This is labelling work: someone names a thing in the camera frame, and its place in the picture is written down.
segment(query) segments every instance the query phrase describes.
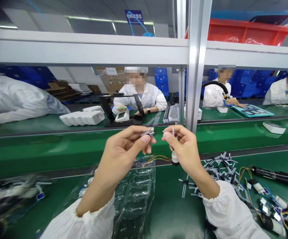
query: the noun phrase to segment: red plastic bin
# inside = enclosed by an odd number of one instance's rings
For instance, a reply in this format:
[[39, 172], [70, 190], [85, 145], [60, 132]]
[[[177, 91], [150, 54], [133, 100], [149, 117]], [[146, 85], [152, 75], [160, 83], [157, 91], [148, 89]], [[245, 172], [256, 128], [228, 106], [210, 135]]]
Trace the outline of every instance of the red plastic bin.
[[280, 46], [288, 27], [237, 20], [210, 19], [208, 40]]

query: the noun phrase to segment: ceiling light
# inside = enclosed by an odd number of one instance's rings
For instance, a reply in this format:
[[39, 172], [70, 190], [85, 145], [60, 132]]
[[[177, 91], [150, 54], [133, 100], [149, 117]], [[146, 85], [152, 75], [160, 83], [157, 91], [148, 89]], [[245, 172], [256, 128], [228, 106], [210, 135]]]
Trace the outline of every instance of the ceiling light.
[[[96, 21], [96, 22], [128, 23], [127, 21], [122, 21], [122, 20], [108, 20], [108, 19], [100, 19], [100, 18], [87, 18], [87, 17], [75, 17], [75, 16], [65, 16], [65, 17], [69, 19], [88, 20], [88, 21]], [[154, 25], [154, 22], [144, 22], [144, 25]]]
[[16, 26], [2, 26], [2, 25], [0, 25], [0, 28], [18, 29]]

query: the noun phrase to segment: blue sign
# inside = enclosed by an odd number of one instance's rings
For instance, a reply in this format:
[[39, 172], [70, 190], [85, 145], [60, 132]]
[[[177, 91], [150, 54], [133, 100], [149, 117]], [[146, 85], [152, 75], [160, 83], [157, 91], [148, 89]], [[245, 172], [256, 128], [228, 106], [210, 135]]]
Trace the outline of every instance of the blue sign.
[[124, 10], [126, 20], [129, 24], [144, 24], [141, 10]]

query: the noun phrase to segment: white cap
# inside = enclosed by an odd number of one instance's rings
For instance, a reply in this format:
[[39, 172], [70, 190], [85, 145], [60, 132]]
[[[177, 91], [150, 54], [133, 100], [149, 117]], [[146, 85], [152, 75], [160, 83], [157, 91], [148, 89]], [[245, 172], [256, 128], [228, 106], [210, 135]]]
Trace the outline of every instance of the white cap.
[[148, 67], [126, 66], [124, 67], [124, 72], [139, 72], [147, 74]]

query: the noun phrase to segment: teal tray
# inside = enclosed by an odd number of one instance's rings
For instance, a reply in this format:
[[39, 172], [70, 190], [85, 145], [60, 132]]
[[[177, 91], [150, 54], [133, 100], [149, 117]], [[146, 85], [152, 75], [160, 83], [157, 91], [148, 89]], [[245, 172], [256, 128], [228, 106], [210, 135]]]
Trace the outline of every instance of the teal tray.
[[274, 116], [273, 113], [263, 110], [259, 108], [258, 106], [254, 105], [248, 105], [246, 104], [247, 108], [243, 109], [238, 106], [231, 106], [231, 108], [235, 109], [239, 113], [243, 114], [244, 116], [248, 118], [255, 118], [255, 117], [269, 117], [269, 116]]

